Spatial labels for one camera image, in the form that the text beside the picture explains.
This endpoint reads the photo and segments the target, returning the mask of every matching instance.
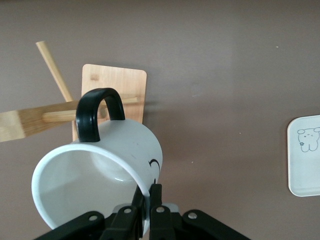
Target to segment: wooden stick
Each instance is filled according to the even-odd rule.
[[[122,100],[123,104],[133,104],[137,103],[137,97],[125,98]],[[106,112],[106,102],[102,101],[100,104],[101,110]],[[104,119],[105,116],[101,116],[98,112],[98,119]],[[54,123],[54,122],[70,122],[76,119],[76,110],[67,110],[67,111],[54,111],[54,112],[46,112],[42,115],[42,120],[46,123]]]
[[[64,97],[64,100],[66,102],[70,102],[70,101],[73,101],[74,98],[72,97],[66,83],[65,83],[65,80],[63,79],[58,67],[57,67],[57,64],[52,56],[52,54],[50,53],[49,49],[48,49],[48,46],[46,44],[45,41],[39,41],[39,42],[36,42],[35,43],[36,46],[38,47],[46,65],[48,66],[56,84],[58,85],[63,97]]]

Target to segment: wooden board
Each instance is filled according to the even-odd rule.
[[[96,88],[113,88],[125,98],[137,97],[137,102],[123,104],[127,119],[143,122],[145,107],[147,73],[143,70],[86,64],[82,69],[81,95]]]
[[[44,130],[60,126],[67,121],[45,122],[43,114],[77,109],[78,101],[48,106],[13,110],[0,113],[0,142],[23,139]]]

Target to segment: mug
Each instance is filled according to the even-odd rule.
[[[98,106],[105,100],[110,120],[98,126]],[[125,119],[121,98],[112,88],[87,92],[76,110],[78,140],[46,154],[31,182],[34,204],[55,229],[89,211],[109,216],[131,203],[136,187],[150,205],[149,189],[159,178],[161,146],[143,124]],[[150,225],[145,211],[144,233]]]

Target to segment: gray background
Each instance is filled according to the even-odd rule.
[[[253,240],[317,240],[320,198],[288,189],[286,129],[320,114],[319,11],[306,0],[1,1],[0,112],[64,101],[39,41],[76,99],[84,64],[145,70],[164,202]],[[0,239],[49,230],[32,173],[71,139],[66,124],[0,143]]]

